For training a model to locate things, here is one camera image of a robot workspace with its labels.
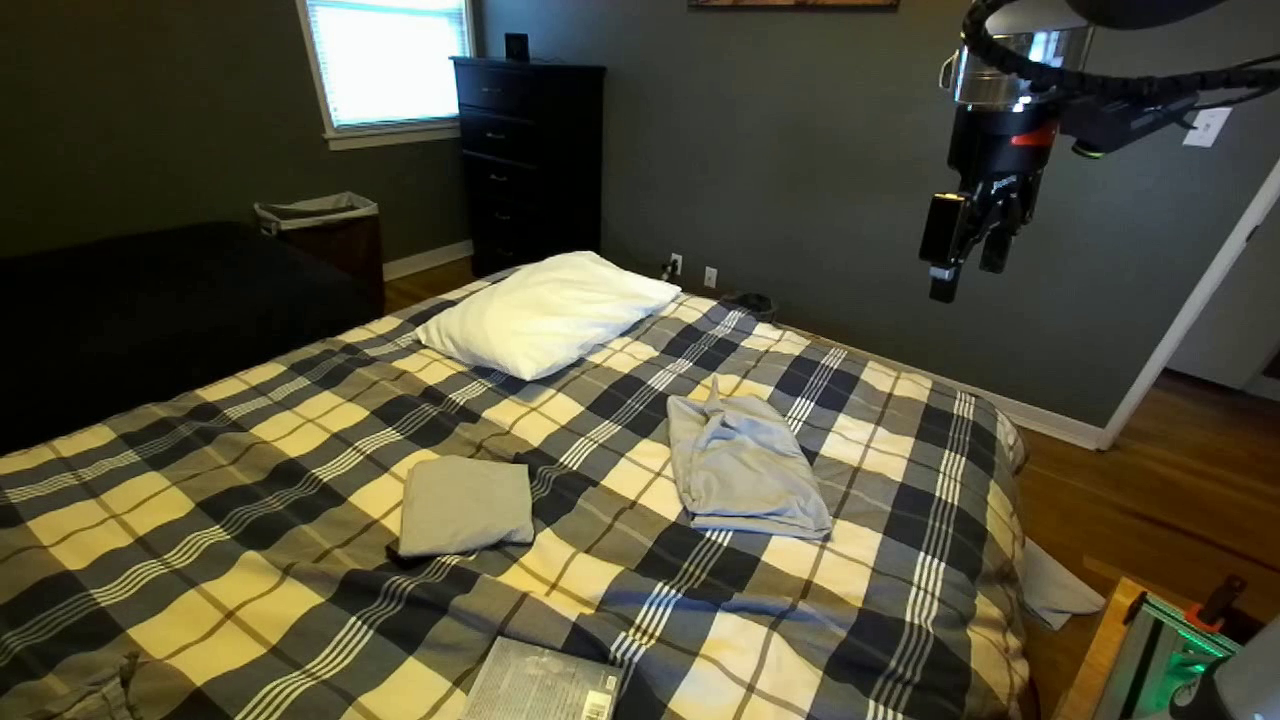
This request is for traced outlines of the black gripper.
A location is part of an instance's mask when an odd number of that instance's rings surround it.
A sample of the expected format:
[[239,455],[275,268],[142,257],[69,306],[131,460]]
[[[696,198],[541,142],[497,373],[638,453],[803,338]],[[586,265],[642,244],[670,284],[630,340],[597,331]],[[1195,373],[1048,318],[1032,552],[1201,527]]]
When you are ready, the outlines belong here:
[[1003,273],[1021,225],[1032,220],[1055,127],[1053,110],[1014,112],[965,106],[957,112],[950,150],[965,192],[957,262],[967,262],[985,244],[979,268]]

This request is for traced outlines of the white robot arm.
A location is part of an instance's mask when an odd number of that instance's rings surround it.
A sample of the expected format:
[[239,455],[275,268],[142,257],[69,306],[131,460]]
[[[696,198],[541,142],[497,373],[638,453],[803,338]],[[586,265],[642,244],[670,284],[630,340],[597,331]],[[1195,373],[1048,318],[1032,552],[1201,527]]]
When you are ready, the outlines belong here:
[[957,192],[937,192],[921,262],[942,292],[961,279],[967,253],[990,273],[1009,265],[1032,220],[1055,135],[1075,156],[1110,156],[1163,126],[1187,121],[1211,98],[1233,110],[1280,88],[1274,57],[1179,76],[1097,76],[1080,61],[1091,27],[1163,27],[1222,0],[973,0],[961,50],[942,83],[957,106],[950,170]]

